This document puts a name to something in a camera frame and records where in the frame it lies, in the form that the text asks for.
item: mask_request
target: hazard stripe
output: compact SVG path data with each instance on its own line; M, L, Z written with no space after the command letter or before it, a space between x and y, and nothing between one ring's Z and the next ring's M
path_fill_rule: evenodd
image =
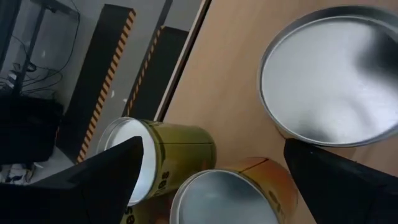
M133 87L133 91L131 93L130 100L128 101L128 103L126 103L126 108L127 108L126 116L130 116L130 112L131 112L132 107L134 105L134 101L136 100L136 96L138 95L139 87L141 86L141 83L142 83L142 81L144 79L146 70L147 70L147 68L149 66L149 62L150 62L150 60L152 58L152 54L154 53L155 47L156 47L156 45L158 43L157 39L160 37L163 29L164 29L164 26L161 26L160 29L156 32L156 35L155 35L155 37L154 37L154 39L152 41L152 44L150 46L150 50L147 53L147 58L146 58L146 60L144 62L144 66L142 66L142 68L141 68L141 74L138 77L138 82L135 84L136 86Z
M136 18L136 12L134 10L132 10L128 14L128 17L126 18L126 23L123 27L121 34L120 34L120 39L118 41L118 45L116 46L112 60L110 61L109 68L108 68L108 74L105 76L102 88L99 92L97 104L95 105L93 115L90 119L90 123L88 124L85 138L83 140L83 143L81 144L81 149L80 149L79 155L77 157L77 163L83 162L85 160L86 153L90 146L90 141L93 139L93 135L95 133L96 124L97 124L98 120L100 119L101 111L105 104L106 95L108 94L108 91L111 87L111 83L112 83L112 80L116 73L116 70L118 69L118 65L119 65L120 59L122 57L123 50L126 46L127 39L129 37L129 33L134 25L135 18Z

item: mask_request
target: yellow can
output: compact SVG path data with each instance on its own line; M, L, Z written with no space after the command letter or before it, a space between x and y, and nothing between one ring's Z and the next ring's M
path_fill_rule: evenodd
M215 166L214 141L202 128L127 117L106 128L97 153L134 136L142 138L144 157L129 206L176 190L191 175Z
M120 224L169 224L172 199L175 192L150 198L128 207Z

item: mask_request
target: can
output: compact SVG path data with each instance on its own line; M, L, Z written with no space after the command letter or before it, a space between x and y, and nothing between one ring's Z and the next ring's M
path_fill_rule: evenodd
M318 146L363 146L397 134L398 78L389 64L398 58L391 50L397 24L396 14L369 6L326 8L289 24L258 70L268 115Z
M173 200L170 224L286 224L297 195L293 178L280 164L247 158L187 179Z
M170 199L175 191L127 207L120 224L169 224Z
M202 128L128 117L106 128L97 153L134 136L142 138L144 157L129 206L177 190L191 175L215 166L214 141Z

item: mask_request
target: black and orange striped post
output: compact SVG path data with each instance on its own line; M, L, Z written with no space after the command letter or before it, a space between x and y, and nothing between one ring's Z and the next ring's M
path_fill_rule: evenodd
M105 4L73 96L58 132L57 146L82 162L136 19L131 8Z
M188 32L160 26L147 49L122 116L154 119Z

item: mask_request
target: wooden table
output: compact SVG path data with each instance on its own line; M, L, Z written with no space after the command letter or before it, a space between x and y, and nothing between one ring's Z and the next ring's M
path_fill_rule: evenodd
M217 145L218 166L265 156L286 167L284 138L257 90L260 58L273 37L295 19L342 4L370 4L398 12L396 0L212 0L164 121L209 131ZM397 145L394 137L360 149L329 150L398 175ZM292 223L315 223L302 198Z

